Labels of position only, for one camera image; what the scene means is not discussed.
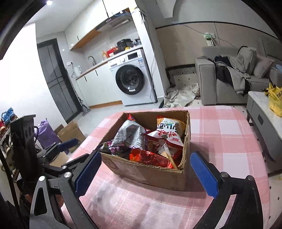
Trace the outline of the silver purple snack bag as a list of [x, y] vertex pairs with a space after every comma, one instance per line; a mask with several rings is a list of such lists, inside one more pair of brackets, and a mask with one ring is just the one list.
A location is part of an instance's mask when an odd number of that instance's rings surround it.
[[126, 120], [117, 131], [110, 146], [145, 149], [145, 134], [146, 130], [140, 124], [132, 120]]

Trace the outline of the noodle snack bag white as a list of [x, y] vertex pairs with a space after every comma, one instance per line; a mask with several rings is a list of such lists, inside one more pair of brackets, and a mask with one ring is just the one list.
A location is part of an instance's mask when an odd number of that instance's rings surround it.
[[185, 133], [186, 124], [178, 119], [157, 116], [156, 130], [147, 134], [147, 138], [153, 141], [163, 140], [167, 145], [182, 149], [182, 136]]

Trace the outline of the red blue chip bag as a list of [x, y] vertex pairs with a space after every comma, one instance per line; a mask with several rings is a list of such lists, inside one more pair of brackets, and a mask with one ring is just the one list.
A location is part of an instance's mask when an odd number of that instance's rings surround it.
[[152, 132], [151, 129], [149, 128], [146, 128], [144, 125], [142, 125], [132, 114], [128, 113], [127, 114], [127, 119], [130, 120], [130, 121], [134, 121], [135, 123], [139, 124], [141, 127], [143, 127], [145, 129], [145, 133], [150, 133]]

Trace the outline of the purple bag on floor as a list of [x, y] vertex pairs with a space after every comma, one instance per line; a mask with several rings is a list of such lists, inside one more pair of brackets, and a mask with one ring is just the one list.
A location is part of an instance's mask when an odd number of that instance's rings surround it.
[[35, 137], [37, 137], [37, 141], [41, 144], [43, 149], [53, 143], [61, 143], [61, 140], [54, 132], [47, 119], [44, 119], [37, 127], [34, 127], [34, 131]]

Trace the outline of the cardboard box on floor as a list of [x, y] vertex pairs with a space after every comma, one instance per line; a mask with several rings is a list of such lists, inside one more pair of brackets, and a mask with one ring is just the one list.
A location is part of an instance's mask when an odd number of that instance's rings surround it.
[[73, 153], [80, 144], [86, 139], [85, 135], [82, 133], [80, 128], [78, 127], [77, 121], [71, 121], [67, 126], [63, 127], [63, 125], [60, 125], [57, 127], [57, 129], [54, 131], [59, 139], [62, 142], [71, 140], [73, 138], [76, 138], [79, 140], [78, 146], [74, 146], [69, 149], [69, 152]]

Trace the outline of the black glass door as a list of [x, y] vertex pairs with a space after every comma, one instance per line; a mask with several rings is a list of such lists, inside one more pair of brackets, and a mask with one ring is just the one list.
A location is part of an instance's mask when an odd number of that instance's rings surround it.
[[64, 120], [69, 123], [82, 108], [64, 66], [57, 39], [38, 43], [37, 49], [52, 98]]

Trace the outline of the dark purple snack bag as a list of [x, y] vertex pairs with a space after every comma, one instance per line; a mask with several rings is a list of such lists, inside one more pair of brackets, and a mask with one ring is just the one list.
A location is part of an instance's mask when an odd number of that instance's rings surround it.
[[110, 154], [112, 156], [119, 156], [125, 159], [129, 159], [129, 154], [132, 148], [124, 145], [111, 146], [111, 143], [112, 141], [100, 143], [95, 150], [101, 153]]

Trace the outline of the pink plaid tablecloth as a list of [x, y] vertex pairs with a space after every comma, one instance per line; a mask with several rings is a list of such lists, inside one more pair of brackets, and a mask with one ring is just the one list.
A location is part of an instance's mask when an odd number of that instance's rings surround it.
[[231, 106], [134, 112], [138, 123], [154, 130], [159, 115], [188, 121], [188, 145], [179, 170], [154, 168], [120, 157], [102, 164], [80, 201], [99, 228], [193, 228], [212, 201], [190, 166], [199, 151], [232, 177], [252, 175], [258, 186], [263, 226], [270, 215], [264, 159], [244, 114]]

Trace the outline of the white kitchen cabinet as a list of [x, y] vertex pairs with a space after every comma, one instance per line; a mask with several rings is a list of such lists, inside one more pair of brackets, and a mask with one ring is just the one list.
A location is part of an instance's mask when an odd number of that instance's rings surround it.
[[121, 101], [119, 89], [108, 64], [104, 64], [80, 77], [77, 83], [88, 106]]

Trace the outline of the white electric kettle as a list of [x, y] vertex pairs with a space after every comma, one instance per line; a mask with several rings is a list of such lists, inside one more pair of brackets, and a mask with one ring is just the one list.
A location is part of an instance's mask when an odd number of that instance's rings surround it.
[[79, 76], [82, 73], [82, 69], [80, 66], [75, 66], [74, 67], [74, 72], [76, 74], [76, 76]]

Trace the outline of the white coffee table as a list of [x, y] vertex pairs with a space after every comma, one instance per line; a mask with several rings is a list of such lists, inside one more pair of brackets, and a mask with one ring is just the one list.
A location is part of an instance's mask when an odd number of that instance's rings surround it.
[[273, 161], [281, 160], [281, 117], [268, 105], [268, 97], [263, 92], [248, 92], [247, 114], [258, 128]]

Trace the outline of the kitchen faucet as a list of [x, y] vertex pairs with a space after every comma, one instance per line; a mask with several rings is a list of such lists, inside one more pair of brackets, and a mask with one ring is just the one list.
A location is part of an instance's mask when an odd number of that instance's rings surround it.
[[95, 58], [93, 57], [93, 56], [88, 56], [88, 58], [87, 58], [88, 60], [91, 60], [92, 61], [92, 65], [93, 66], [95, 66], [97, 63], [96, 63], [96, 60], [95, 60]]

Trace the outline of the yellow bottle on counter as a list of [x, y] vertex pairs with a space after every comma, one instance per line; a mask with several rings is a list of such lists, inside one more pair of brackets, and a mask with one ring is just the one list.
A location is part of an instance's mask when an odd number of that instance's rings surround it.
[[108, 55], [105, 51], [102, 51], [102, 59], [106, 60], [108, 58]]

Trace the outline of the white washing machine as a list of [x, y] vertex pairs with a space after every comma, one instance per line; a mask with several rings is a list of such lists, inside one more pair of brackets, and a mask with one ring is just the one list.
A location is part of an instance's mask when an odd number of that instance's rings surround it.
[[157, 102], [143, 48], [129, 51], [108, 62], [124, 106]]

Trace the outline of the red box on counter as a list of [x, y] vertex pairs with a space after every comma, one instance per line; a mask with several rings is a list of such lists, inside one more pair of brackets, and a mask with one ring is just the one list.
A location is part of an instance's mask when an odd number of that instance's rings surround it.
[[116, 51], [118, 51], [118, 48], [116, 47], [112, 47], [111, 49], [107, 50], [107, 58], [112, 57], [116, 53]]

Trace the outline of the yellow plastic bag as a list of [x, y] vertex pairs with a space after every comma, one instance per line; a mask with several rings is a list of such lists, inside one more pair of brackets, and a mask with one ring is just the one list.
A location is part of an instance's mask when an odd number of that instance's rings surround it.
[[263, 90], [268, 97], [269, 108], [279, 117], [282, 117], [282, 90], [275, 84], [269, 82], [267, 88]]

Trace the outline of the grey sofa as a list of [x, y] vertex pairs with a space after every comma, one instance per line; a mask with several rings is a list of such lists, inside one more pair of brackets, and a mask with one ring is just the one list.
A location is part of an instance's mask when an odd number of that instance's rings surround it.
[[256, 48], [203, 47], [195, 59], [202, 104], [245, 104], [250, 91], [262, 92], [269, 82], [281, 86], [281, 57], [264, 56]]

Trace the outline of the white cloth on floor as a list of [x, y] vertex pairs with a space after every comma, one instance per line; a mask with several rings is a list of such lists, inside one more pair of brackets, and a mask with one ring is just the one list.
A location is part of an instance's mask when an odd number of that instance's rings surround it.
[[186, 107], [199, 95], [198, 83], [185, 86], [182, 89], [169, 88], [164, 96], [164, 108]]

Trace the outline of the grey clothes on sofa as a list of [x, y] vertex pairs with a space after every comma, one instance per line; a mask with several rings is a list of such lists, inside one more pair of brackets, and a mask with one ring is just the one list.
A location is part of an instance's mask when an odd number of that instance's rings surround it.
[[245, 96], [250, 91], [250, 75], [232, 67], [227, 56], [214, 58], [216, 79], [232, 86], [237, 94]]

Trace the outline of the range hood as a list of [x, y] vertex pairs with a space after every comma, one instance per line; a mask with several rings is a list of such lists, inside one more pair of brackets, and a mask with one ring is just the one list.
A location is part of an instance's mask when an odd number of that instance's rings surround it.
[[112, 17], [106, 19], [98, 26], [95, 27], [95, 30], [98, 32], [105, 32], [108, 30], [116, 29], [127, 22], [132, 21], [132, 17], [130, 13], [120, 14], [120, 15], [113, 15]]

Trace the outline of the grey pillow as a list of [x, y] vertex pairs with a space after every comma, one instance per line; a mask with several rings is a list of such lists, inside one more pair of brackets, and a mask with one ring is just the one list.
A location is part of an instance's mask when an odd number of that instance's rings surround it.
[[253, 47], [241, 46], [236, 59], [238, 61], [237, 68], [242, 73], [252, 74], [257, 58], [257, 49]]

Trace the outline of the wall power strip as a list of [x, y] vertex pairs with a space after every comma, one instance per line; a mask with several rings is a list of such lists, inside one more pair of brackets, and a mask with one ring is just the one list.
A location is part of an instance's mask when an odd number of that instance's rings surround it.
[[216, 46], [216, 42], [214, 40], [216, 37], [215, 37], [214, 33], [206, 32], [206, 33], [204, 33], [204, 38], [205, 38], [208, 46]]

